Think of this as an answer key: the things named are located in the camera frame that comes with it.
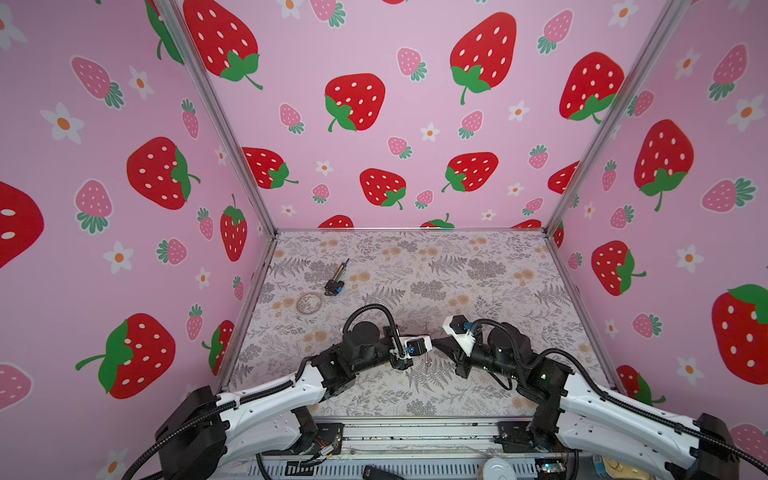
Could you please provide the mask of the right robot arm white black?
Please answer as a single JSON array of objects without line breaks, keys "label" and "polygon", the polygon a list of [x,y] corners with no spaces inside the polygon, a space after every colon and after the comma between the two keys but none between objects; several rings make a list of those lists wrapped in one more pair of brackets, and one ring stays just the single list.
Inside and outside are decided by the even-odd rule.
[{"label": "right robot arm white black", "polygon": [[592,452],[660,479],[739,478],[740,460],[721,420],[672,414],[606,390],[573,355],[538,353],[508,323],[449,317],[443,328],[445,337],[432,345],[454,361],[458,376],[485,371],[535,403],[526,428],[531,447]]}]

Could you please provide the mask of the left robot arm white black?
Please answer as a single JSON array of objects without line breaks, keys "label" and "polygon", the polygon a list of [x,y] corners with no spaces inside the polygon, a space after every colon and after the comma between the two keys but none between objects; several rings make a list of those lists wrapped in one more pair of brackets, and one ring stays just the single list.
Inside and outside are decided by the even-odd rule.
[{"label": "left robot arm white black", "polygon": [[163,479],[207,479],[229,461],[296,450],[315,432],[308,409],[348,390],[359,373],[384,364],[406,370],[430,351],[426,336],[363,322],[341,342],[305,358],[296,373],[246,390],[189,394],[156,433]]}]

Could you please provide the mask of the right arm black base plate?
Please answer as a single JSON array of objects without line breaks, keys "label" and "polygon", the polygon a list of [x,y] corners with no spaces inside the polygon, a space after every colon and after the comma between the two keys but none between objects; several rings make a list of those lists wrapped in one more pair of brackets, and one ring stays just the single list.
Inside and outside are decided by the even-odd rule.
[{"label": "right arm black base plate", "polygon": [[554,433],[532,426],[530,421],[510,420],[497,424],[493,442],[505,453],[563,453],[564,448]]}]

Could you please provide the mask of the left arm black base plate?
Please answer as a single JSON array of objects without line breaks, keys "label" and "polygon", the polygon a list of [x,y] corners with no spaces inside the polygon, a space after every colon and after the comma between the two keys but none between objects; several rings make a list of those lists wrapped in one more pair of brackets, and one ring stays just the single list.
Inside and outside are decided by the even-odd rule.
[{"label": "left arm black base plate", "polygon": [[341,452],[345,425],[339,422],[321,422],[301,427],[300,437],[292,447],[296,455],[336,455]]}]

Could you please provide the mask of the grey perforated metal ring disc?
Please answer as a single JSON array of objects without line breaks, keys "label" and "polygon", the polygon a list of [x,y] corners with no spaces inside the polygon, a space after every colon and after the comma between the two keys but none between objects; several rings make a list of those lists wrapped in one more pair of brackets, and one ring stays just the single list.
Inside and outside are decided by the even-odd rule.
[{"label": "grey perforated metal ring disc", "polygon": [[297,299],[296,310],[302,315],[313,315],[322,308],[322,305],[323,299],[319,294],[306,293]]}]

